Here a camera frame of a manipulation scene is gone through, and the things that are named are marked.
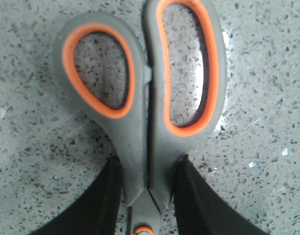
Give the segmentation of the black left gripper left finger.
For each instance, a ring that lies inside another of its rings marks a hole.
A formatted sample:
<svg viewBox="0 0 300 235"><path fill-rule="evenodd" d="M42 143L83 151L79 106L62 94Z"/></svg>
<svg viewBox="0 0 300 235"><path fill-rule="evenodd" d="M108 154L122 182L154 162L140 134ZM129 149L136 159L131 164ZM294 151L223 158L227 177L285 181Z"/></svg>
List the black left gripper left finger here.
<svg viewBox="0 0 300 235"><path fill-rule="evenodd" d="M89 188L33 235L113 235L121 198L121 164L110 157Z"/></svg>

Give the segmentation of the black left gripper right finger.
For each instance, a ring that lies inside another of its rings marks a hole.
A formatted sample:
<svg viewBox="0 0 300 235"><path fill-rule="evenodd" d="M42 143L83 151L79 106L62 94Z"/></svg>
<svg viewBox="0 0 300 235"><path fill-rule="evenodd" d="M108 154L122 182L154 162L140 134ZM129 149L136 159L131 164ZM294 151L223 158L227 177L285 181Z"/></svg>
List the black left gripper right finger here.
<svg viewBox="0 0 300 235"><path fill-rule="evenodd" d="M266 234L213 191L188 155L184 155L177 168L174 205L180 235Z"/></svg>

